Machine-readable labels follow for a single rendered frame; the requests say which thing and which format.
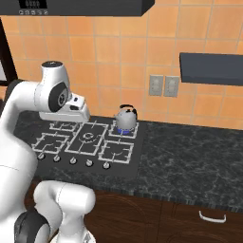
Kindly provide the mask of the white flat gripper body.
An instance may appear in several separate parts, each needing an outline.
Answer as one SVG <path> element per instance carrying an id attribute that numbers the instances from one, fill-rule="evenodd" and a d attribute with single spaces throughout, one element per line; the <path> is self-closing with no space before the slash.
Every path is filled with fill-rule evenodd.
<path id="1" fill-rule="evenodd" d="M 40 112 L 39 115 L 42 120 L 55 122 L 88 122 L 90 119 L 86 104 L 82 107 L 69 104 L 56 113 Z"/>

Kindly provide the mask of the black hob with white grates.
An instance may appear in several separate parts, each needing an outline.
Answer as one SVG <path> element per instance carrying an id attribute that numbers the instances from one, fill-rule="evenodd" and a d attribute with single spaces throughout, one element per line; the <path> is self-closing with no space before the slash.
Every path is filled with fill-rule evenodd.
<path id="1" fill-rule="evenodd" d="M 37 130 L 31 141 L 36 153 L 45 154 L 39 159 L 38 170 L 44 172 L 52 167 L 75 172 L 89 172 L 123 178 L 137 176 L 140 153 L 146 124 L 139 121 L 128 134 L 118 133 L 116 121 L 111 118 L 92 117 L 84 123 L 50 121 Z M 54 162 L 58 155 L 61 160 Z M 75 158 L 76 164 L 69 161 Z M 86 160 L 93 161 L 87 167 Z M 103 169 L 108 161 L 110 168 Z"/>

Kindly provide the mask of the black range hood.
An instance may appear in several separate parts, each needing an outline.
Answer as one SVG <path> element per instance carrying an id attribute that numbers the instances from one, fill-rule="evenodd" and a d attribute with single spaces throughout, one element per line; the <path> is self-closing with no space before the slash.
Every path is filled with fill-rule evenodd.
<path id="1" fill-rule="evenodd" d="M 155 0 L 0 0 L 0 15 L 142 16 Z"/>

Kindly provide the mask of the dark wood cupboard door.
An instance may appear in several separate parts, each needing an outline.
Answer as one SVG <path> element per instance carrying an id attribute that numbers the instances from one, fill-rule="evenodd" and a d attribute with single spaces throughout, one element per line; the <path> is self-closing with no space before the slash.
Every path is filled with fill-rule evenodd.
<path id="1" fill-rule="evenodd" d="M 95 191 L 94 209 L 84 217 L 97 243 L 156 243 L 161 202 Z"/>

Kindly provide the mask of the dark wood drawer front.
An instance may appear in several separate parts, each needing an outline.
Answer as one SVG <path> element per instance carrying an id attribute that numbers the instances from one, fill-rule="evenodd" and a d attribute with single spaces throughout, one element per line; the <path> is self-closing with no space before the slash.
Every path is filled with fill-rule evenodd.
<path id="1" fill-rule="evenodd" d="M 227 216 L 224 224 L 200 219 Z M 243 214 L 175 202 L 163 202 L 157 243 L 243 243 Z"/>

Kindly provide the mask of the grey wall socket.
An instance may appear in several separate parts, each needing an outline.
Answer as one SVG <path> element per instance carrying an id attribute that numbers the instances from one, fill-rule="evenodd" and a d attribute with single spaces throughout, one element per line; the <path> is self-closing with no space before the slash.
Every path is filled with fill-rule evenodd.
<path id="1" fill-rule="evenodd" d="M 160 96 L 162 94 L 163 76 L 151 75 L 149 78 L 149 95 Z"/>
<path id="2" fill-rule="evenodd" d="M 164 86 L 165 97 L 176 97 L 178 95 L 179 76 L 166 76 Z"/>

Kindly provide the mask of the dark grey wall shelf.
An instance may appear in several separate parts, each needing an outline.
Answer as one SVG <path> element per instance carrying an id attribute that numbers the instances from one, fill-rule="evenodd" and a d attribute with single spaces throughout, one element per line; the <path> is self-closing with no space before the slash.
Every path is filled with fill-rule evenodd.
<path id="1" fill-rule="evenodd" d="M 180 52 L 179 67 L 183 83 L 243 86 L 243 55 Z"/>

